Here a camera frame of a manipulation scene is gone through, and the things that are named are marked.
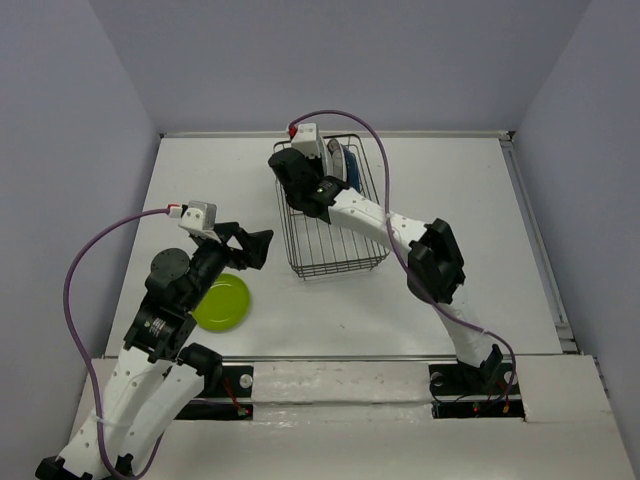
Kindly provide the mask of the red and teal plate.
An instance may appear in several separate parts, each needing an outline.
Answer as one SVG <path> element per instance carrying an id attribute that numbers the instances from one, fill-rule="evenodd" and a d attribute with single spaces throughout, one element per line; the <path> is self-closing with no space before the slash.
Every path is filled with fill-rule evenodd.
<path id="1" fill-rule="evenodd" d="M 320 159 L 325 176 L 333 175 L 333 161 L 332 156 L 327 148 L 327 145 L 322 142 L 320 148 Z"/>

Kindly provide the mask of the white plate teal lettered rim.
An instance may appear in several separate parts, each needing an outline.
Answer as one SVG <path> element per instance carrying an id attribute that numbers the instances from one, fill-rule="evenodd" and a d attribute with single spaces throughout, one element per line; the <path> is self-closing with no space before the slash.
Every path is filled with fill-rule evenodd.
<path id="1" fill-rule="evenodd" d="M 331 138 L 327 141 L 326 146 L 329 154 L 328 175 L 346 181 L 348 179 L 348 171 L 343 145 L 337 139 Z"/>

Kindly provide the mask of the dark blue plate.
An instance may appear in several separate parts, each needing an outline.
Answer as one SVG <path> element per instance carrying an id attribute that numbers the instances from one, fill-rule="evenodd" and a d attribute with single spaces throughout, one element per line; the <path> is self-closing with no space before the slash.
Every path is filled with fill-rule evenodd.
<path id="1" fill-rule="evenodd" d="M 349 149 L 344 150 L 345 164 L 347 170 L 347 183 L 356 191 L 361 191 L 361 181 L 357 157 Z"/>

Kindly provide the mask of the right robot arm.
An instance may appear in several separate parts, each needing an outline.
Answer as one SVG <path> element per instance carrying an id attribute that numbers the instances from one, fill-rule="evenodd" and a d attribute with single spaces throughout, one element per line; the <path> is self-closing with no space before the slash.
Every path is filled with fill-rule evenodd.
<path id="1" fill-rule="evenodd" d="M 460 379 L 482 392 L 497 378 L 503 354 L 480 323 L 464 287 L 464 260 L 450 225 L 387 212 L 346 182 L 321 176 L 294 148 L 274 153 L 268 165 L 295 211 L 347 229 L 392 251 L 407 275 L 407 286 L 436 310 L 461 365 Z"/>

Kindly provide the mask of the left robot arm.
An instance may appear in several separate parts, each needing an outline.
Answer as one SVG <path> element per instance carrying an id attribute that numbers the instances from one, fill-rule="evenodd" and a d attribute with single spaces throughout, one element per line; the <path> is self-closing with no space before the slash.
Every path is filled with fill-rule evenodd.
<path id="1" fill-rule="evenodd" d="M 94 408 L 63 450 L 40 462 L 37 478 L 140 479 L 180 411 L 219 388 L 222 357 L 190 342 L 192 314 L 224 269 L 261 269 L 274 233 L 248 233 L 236 222 L 187 230 L 196 250 L 155 255 L 109 380 L 101 385 L 88 370 Z"/>

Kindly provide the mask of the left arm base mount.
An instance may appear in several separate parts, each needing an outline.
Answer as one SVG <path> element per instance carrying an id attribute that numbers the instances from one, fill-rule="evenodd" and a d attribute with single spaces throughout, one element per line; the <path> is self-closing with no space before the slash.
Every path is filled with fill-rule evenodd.
<path id="1" fill-rule="evenodd" d="M 254 367 L 249 364 L 224 365 L 220 379 L 204 390 L 177 414 L 184 421 L 251 421 Z"/>

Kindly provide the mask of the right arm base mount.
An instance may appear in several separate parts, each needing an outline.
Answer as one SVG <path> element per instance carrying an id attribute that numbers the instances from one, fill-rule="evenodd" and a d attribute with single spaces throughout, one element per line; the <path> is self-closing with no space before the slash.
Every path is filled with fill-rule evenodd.
<path id="1" fill-rule="evenodd" d="M 492 364 L 492 373 L 460 362 L 428 367 L 433 417 L 445 419 L 525 418 L 511 361 Z"/>

